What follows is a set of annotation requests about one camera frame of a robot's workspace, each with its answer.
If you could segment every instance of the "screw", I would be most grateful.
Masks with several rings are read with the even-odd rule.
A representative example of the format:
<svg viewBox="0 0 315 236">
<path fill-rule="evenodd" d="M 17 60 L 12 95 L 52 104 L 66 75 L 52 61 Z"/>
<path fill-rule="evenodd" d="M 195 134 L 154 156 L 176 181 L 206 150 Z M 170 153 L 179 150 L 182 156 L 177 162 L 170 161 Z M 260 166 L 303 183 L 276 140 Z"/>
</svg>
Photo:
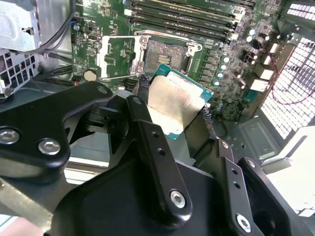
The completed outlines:
<svg viewBox="0 0 315 236">
<path fill-rule="evenodd" d="M 263 145 L 263 146 L 262 146 L 262 149 L 263 149 L 264 151 L 268 150 L 268 145 Z"/>
<path fill-rule="evenodd" d="M 237 214 L 236 215 L 236 220 L 237 223 L 239 224 L 239 226 L 241 226 L 241 228 L 246 232 L 246 233 L 250 233 L 252 231 L 251 225 L 249 223 L 249 221 L 242 215 Z"/>
<path fill-rule="evenodd" d="M 249 164 L 251 167 L 253 167 L 253 168 L 256 167 L 255 163 L 253 163 L 251 160 L 248 160 L 247 162 L 248 162 L 248 164 Z"/>
<path fill-rule="evenodd" d="M 148 39 L 146 37 L 141 37 L 141 43 L 147 43 Z"/>
<path fill-rule="evenodd" d="M 143 68 L 141 66 L 138 66 L 136 70 L 137 70 L 138 73 L 142 73 L 143 72 Z"/>
<path fill-rule="evenodd" d="M 133 101 L 134 101 L 135 103 L 139 104 L 139 105 L 142 104 L 141 100 L 140 100 L 139 98 L 137 98 L 137 97 L 134 97 L 134 98 L 133 98 Z"/>
<path fill-rule="evenodd" d="M 101 92 L 101 93 L 107 94 L 107 90 L 106 90 L 104 87 L 102 87 L 102 86 L 98 86 L 98 87 L 97 87 L 97 90 L 98 90 L 99 92 Z"/>
<path fill-rule="evenodd" d="M 20 139 L 20 134 L 13 129 L 0 130 L 0 144 L 13 144 Z"/>
<path fill-rule="evenodd" d="M 80 26 L 79 26 L 79 25 L 77 25 L 77 24 L 75 24 L 75 25 L 73 26 L 73 29 L 74 29 L 75 31 L 79 31 Z"/>
<path fill-rule="evenodd" d="M 228 148 L 228 144 L 226 142 L 222 141 L 221 144 L 223 145 L 223 147 Z"/>
<path fill-rule="evenodd" d="M 172 203 L 174 203 L 178 208 L 183 208 L 186 205 L 185 198 L 180 192 L 172 191 L 170 197 Z"/>
<path fill-rule="evenodd" d="M 46 155 L 56 155 L 60 151 L 60 144 L 53 139 L 42 140 L 38 144 L 38 149 L 41 153 Z"/>
</svg>

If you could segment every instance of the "ventilation grille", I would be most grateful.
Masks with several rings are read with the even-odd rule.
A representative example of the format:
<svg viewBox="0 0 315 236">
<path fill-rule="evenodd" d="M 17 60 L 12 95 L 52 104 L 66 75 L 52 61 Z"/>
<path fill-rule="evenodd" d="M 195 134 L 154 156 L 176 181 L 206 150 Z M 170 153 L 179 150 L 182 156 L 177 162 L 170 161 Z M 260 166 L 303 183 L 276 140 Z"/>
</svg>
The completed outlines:
<svg viewBox="0 0 315 236">
<path fill-rule="evenodd" d="M 0 50 L 0 99 L 7 98 L 38 74 L 37 55 L 22 55 Z"/>
<path fill-rule="evenodd" d="M 315 6 L 291 4 L 287 14 L 315 21 Z"/>
<path fill-rule="evenodd" d="M 315 89 L 315 42 L 302 38 L 274 85 L 274 96 L 281 103 L 301 101 Z M 303 102 L 283 105 L 272 92 L 261 110 L 283 139 L 306 126 L 315 116 L 315 93 Z"/>
</svg>

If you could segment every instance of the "mounting hole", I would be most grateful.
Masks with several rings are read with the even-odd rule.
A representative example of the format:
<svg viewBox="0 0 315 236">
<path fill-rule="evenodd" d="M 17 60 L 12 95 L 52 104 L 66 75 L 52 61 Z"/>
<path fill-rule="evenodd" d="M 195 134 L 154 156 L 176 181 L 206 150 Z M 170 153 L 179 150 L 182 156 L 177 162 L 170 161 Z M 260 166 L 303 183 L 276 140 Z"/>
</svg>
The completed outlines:
<svg viewBox="0 0 315 236">
<path fill-rule="evenodd" d="M 236 170 L 232 169 L 232 172 L 233 172 L 234 174 L 238 175 L 238 173 L 237 173 Z"/>
<path fill-rule="evenodd" d="M 139 105 L 142 104 L 141 100 L 140 100 L 139 98 L 137 98 L 137 97 L 134 97 L 134 98 L 133 98 L 133 101 L 134 101 L 135 103 L 139 104 Z"/>
<path fill-rule="evenodd" d="M 233 182 L 233 183 L 234 183 L 234 186 L 237 187 L 238 189 L 241 188 L 241 186 L 237 182 Z"/>
<path fill-rule="evenodd" d="M 153 137 L 155 137 L 155 138 L 158 138 L 158 137 L 159 137 L 159 134 L 158 134 L 157 132 L 154 132 L 154 131 L 153 131 L 151 134 L 152 134 Z"/>
<path fill-rule="evenodd" d="M 160 154 L 160 155 L 162 155 L 162 156 L 165 156 L 165 151 L 163 150 L 163 149 L 161 149 L 161 148 L 158 148 L 157 149 L 157 152 Z"/>
</svg>

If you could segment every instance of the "red wire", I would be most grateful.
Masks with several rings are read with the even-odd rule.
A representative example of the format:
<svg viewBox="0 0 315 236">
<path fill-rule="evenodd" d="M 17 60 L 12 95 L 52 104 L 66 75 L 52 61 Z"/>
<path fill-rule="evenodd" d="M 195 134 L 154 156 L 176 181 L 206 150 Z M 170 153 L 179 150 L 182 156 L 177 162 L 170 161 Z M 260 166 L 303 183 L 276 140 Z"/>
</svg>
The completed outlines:
<svg viewBox="0 0 315 236">
<path fill-rule="evenodd" d="M 295 101 L 295 102 L 291 102 L 291 103 L 283 103 L 283 102 L 279 101 L 279 99 L 276 98 L 276 96 L 275 96 L 275 94 L 274 94 L 274 85 L 276 84 L 276 81 L 278 80 L 280 74 L 279 74 L 279 70 L 278 70 L 278 68 L 277 68 L 277 66 L 276 66 L 276 64 L 275 64 L 275 61 L 274 61 L 273 58 L 272 58 L 272 55 L 271 55 L 270 53 L 268 53 L 268 56 L 270 57 L 271 63 L 273 64 L 273 66 L 274 66 L 275 69 L 276 69 L 275 80 L 274 80 L 274 82 L 273 82 L 272 85 L 271 85 L 272 98 L 273 98 L 276 102 L 278 102 L 278 103 L 280 103 L 280 104 L 282 104 L 282 105 L 293 105 L 293 104 L 301 103 L 301 102 L 305 101 L 306 99 L 308 99 L 309 97 L 312 97 L 312 95 L 315 93 L 315 89 L 314 89 L 310 94 L 308 94 L 306 97 L 304 97 L 304 98 L 303 98 L 302 100 L 300 100 L 300 101 Z"/>
</svg>

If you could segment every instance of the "motherboard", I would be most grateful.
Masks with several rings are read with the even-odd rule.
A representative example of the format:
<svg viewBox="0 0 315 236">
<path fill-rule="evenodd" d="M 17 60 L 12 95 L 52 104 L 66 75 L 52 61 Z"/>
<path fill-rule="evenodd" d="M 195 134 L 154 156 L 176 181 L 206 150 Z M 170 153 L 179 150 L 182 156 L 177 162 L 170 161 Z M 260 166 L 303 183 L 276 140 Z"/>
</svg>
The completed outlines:
<svg viewBox="0 0 315 236">
<path fill-rule="evenodd" d="M 278 40 L 280 0 L 78 0 L 74 75 L 132 91 L 166 64 L 214 92 L 214 114 L 237 121 L 259 91 L 247 85 Z"/>
</svg>

